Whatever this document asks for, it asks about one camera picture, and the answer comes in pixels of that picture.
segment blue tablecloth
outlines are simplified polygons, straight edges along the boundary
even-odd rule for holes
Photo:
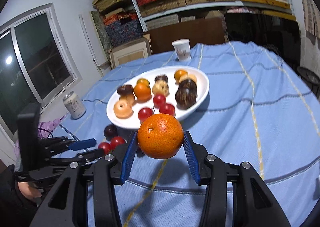
[[[205,101],[182,126],[194,141],[224,162],[249,161],[283,208],[291,225],[299,226],[320,197],[320,105],[291,68],[274,53],[254,43],[197,44],[184,65],[199,67],[210,81]],[[83,97],[87,111],[68,115],[54,136],[103,139],[110,123],[106,105],[127,80],[148,70],[181,65],[173,51],[116,67]],[[119,130],[126,138],[130,132]],[[62,157],[73,157],[68,151]],[[136,157],[129,180],[116,186],[122,223],[150,190],[163,161]],[[183,149],[168,160],[156,188],[136,210],[129,226],[198,226],[205,186],[192,180]],[[89,226],[94,226],[93,199],[88,199]],[[228,185],[226,226],[232,224],[232,188]]]

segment window frame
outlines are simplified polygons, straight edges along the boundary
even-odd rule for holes
[[[56,43],[56,46],[58,48],[59,54],[63,60],[63,63],[65,64],[70,76],[67,77],[62,83],[58,84],[54,90],[52,90],[46,97],[43,99],[40,97],[39,93],[37,92],[35,86],[33,85],[30,76],[28,75],[28,72],[25,68],[25,65],[23,63],[21,53],[19,50],[19,46],[17,43],[17,38],[15,34],[15,27],[18,25],[37,17],[41,14],[46,14],[49,27],[52,33],[52,36],[54,38],[54,41]],[[37,8],[31,9],[29,11],[26,11],[13,19],[9,20],[2,26],[0,26],[0,39],[4,36],[10,34],[12,38],[12,43],[15,51],[15,55],[18,59],[18,63],[20,66],[20,69],[22,71],[22,74],[27,81],[27,84],[32,91],[33,95],[35,96],[36,100],[41,104],[42,109],[50,104],[51,101],[56,99],[56,97],[64,91],[67,87],[69,87],[71,84],[74,84],[76,81],[81,80],[81,75],[79,74],[79,71],[77,70],[75,63],[71,57],[71,54],[69,52],[68,46],[63,38],[57,17],[55,15],[53,3],[46,4],[43,6],[39,6]],[[14,141],[14,136],[16,134],[13,134],[8,126],[6,125],[3,118],[0,116],[0,125],[4,129],[4,131],[8,134],[8,136]]]

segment purple sleeve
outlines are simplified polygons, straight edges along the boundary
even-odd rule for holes
[[[38,125],[38,128],[43,128],[43,129],[48,130],[49,132],[52,132],[60,124],[60,122],[63,118],[64,118],[64,116],[61,118],[55,119],[53,121],[40,122]],[[49,132],[39,129],[38,130],[38,137],[39,138],[47,138],[49,136]],[[20,155],[19,140],[17,140],[17,142],[15,144],[14,153],[17,157]]]

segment metal screw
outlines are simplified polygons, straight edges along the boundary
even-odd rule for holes
[[[105,160],[107,160],[107,161],[111,161],[111,160],[113,160],[115,157],[113,156],[113,155],[111,155],[111,154],[108,154],[108,155],[106,155],[105,157],[104,157],[104,159]]]
[[[242,167],[245,168],[245,169],[249,169],[251,167],[251,165],[248,162],[243,162],[242,163]]]
[[[78,163],[77,162],[72,162],[71,164],[70,164],[70,167],[72,168],[72,169],[75,169],[75,168],[77,168],[78,167]]]
[[[207,155],[207,160],[209,161],[215,161],[216,157],[212,154]]]

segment paper cup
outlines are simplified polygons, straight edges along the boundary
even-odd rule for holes
[[[179,61],[189,61],[191,60],[190,55],[190,40],[189,39],[182,39],[178,41],[172,42],[174,50],[178,55]]]

